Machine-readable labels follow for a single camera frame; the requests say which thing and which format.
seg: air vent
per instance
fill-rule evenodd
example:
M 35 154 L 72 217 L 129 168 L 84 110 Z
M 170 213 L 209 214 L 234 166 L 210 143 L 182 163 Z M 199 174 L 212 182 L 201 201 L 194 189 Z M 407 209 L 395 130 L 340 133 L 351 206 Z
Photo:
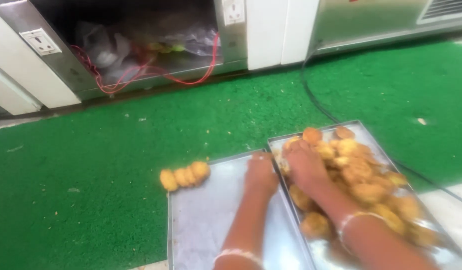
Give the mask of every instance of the air vent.
M 462 0 L 431 0 L 418 24 L 462 17 Z

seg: steel tray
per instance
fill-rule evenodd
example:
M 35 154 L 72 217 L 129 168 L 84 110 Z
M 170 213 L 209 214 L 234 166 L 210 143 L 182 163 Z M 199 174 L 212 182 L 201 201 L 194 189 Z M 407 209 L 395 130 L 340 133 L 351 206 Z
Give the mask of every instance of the steel tray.
M 247 161 L 254 152 L 209 162 L 211 176 L 200 187 L 169 193 L 169 270 L 213 268 L 239 207 Z M 263 245 L 267 270 L 311 269 L 306 242 L 281 185 L 268 206 Z
M 339 125 L 332 125 L 320 128 L 323 132 L 323 140 L 329 141 L 333 138 L 333 132 L 336 126 L 345 126 L 351 131 L 355 133 L 355 140 L 358 143 L 367 145 L 371 148 L 374 157 L 377 161 L 387 166 L 388 169 L 392 171 L 398 172 L 396 166 L 391 162 L 390 158 L 386 155 L 383 149 L 379 146 L 373 136 L 368 132 L 368 130 L 363 126 L 363 124 L 359 120 L 344 122 Z M 286 142 L 289 138 L 294 136 L 302 136 L 302 132 L 294 133 L 285 136 L 279 136 L 268 139 L 268 146 L 270 150 L 276 157 L 277 162 L 281 162 L 280 156 L 277 156 L 277 153 L 281 152 L 282 145 Z M 289 198 L 288 187 L 286 186 L 286 182 L 280 174 L 281 182 L 286 187 L 285 193 L 288 196 L 288 200 L 291 201 Z M 424 212 L 424 217 L 422 220 L 417 220 L 415 223 L 417 225 L 426 227 L 428 229 L 434 230 L 438 232 L 440 237 L 441 245 L 431 247 L 426 249 L 426 253 L 439 265 L 439 266 L 447 266 L 455 261 L 462 260 L 462 250 L 456 245 L 456 243 L 451 239 L 451 237 L 444 231 L 444 229 L 439 225 L 436 219 L 430 214 L 428 209 L 424 206 L 424 204 L 420 201 L 420 199 L 416 196 L 416 193 L 413 191 L 413 188 L 408 185 L 404 188 L 398 189 L 396 195 L 403 196 L 407 194 L 412 194 Z M 300 209 L 295 207 L 293 203 L 291 203 L 291 207 L 293 209 L 294 214 L 294 221 L 296 224 L 299 224 L 303 218 L 303 213 Z M 329 242 L 326 240 L 306 240 L 304 236 L 303 239 L 308 243 L 308 252 L 311 254 L 312 261 L 316 270 L 325 270 L 325 269 L 360 269 L 359 265 L 355 264 L 347 264 L 343 263 L 342 261 L 338 261 L 333 259 L 333 257 L 329 256 Z

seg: red wire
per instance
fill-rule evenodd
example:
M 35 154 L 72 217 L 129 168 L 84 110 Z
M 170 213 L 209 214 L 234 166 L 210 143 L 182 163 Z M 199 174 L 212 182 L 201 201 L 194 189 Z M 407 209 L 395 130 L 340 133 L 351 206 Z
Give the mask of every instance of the red wire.
M 83 60 L 83 62 L 85 64 L 88 65 L 89 69 L 96 75 L 95 80 L 96 80 L 96 83 L 97 83 L 97 86 L 99 87 L 99 89 L 101 89 L 101 91 L 103 91 L 106 94 L 114 94 L 116 92 L 119 92 L 123 88 L 125 88 L 128 84 L 132 83 L 138 77 L 147 76 L 147 75 L 162 75 L 163 77 L 168 78 L 169 80 L 175 81 L 175 82 L 180 83 L 180 84 L 181 83 L 186 84 L 186 85 L 191 85 L 191 84 L 193 85 L 193 84 L 196 84 L 196 83 L 204 82 L 211 75 L 211 72 L 214 69 L 214 65 L 216 64 L 216 53 L 217 53 L 218 39 L 219 39 L 219 33 L 216 33 L 216 35 L 214 37 L 214 44 L 213 44 L 213 59 L 211 60 L 211 63 L 209 64 L 209 67 L 208 67 L 206 73 L 204 74 L 204 76 L 201 79 L 199 79 L 199 80 L 197 80 L 195 82 L 181 81 L 180 79 L 178 79 L 178 78 L 174 77 L 173 75 L 169 74 L 169 71 L 167 71 L 167 70 L 165 70 L 163 68 L 156 67 L 156 66 L 143 65 L 143 66 L 138 66 L 138 67 L 132 67 L 132 68 L 126 70 L 124 72 L 124 74 L 120 77 L 118 82 L 116 84 L 114 84 L 114 86 L 112 86 L 112 87 L 103 85 L 101 74 L 97 71 L 96 66 L 91 63 L 91 59 L 89 58 L 89 56 L 86 54 L 86 52 L 83 49 L 81 49 L 80 47 L 78 47 L 76 45 L 71 45 L 71 47 L 78 50 L 78 56 L 81 58 L 81 60 Z M 135 70 L 135 69 L 138 69 L 138 73 L 142 69 L 154 69 L 154 70 L 156 70 L 156 72 L 144 73 L 144 74 L 136 74 L 135 76 L 133 76 L 131 78 L 131 80 L 126 82 L 122 87 L 116 89 L 116 87 L 122 82 L 124 77 L 126 77 L 126 75 L 129 72 L 131 72 L 132 70 Z

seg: open cabinet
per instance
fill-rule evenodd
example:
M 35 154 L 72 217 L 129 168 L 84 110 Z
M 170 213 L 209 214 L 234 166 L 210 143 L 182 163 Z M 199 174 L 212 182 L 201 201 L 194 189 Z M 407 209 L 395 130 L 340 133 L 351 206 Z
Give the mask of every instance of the open cabinet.
M 32 39 L 28 43 L 42 60 L 85 100 L 105 95 L 98 83 L 119 82 L 114 90 L 126 85 L 122 91 L 130 91 L 171 82 L 164 73 L 199 79 L 212 62 L 213 47 L 212 74 L 246 69 L 246 20 L 225 23 L 223 3 L 0 0 L 0 16 L 25 41 Z

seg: floor mat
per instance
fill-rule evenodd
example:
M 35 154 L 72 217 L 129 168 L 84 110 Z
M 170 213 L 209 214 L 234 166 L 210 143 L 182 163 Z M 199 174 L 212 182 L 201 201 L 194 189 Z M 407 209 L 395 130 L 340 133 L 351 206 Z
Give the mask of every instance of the floor mat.
M 361 120 L 390 156 L 442 184 L 461 181 L 461 45 L 326 58 L 306 76 L 324 107 Z M 0 269 L 128 269 L 164 260 L 160 169 L 330 124 L 309 102 L 299 71 L 283 70 L 0 129 Z

